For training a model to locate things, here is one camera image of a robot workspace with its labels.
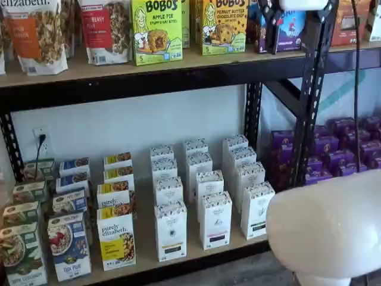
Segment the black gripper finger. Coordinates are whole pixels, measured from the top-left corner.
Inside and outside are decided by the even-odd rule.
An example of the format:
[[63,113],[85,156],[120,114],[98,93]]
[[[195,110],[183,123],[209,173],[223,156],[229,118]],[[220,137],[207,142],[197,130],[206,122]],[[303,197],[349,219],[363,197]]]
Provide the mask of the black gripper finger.
[[258,51],[266,53],[271,48],[271,1],[258,1],[258,7],[260,9]]
[[272,36],[271,36],[271,53],[277,53],[278,40],[279,40],[279,20],[282,18],[283,9],[280,6],[280,2],[278,0],[272,1],[271,9],[273,11],[271,24],[273,28]]

